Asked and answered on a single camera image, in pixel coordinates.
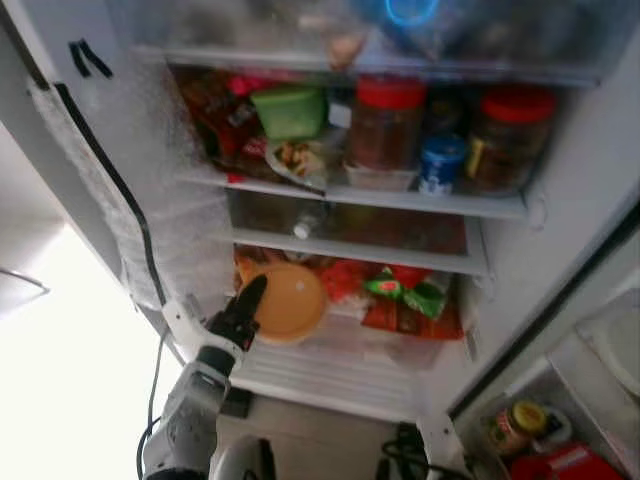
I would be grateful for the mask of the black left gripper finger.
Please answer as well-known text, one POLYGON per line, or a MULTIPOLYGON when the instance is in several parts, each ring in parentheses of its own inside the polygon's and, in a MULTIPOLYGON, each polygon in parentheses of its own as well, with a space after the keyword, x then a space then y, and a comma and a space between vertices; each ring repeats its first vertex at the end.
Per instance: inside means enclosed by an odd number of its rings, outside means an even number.
POLYGON ((255 323, 262 297, 268 289, 269 279, 265 274, 256 275, 234 298, 234 320, 238 323, 255 323))

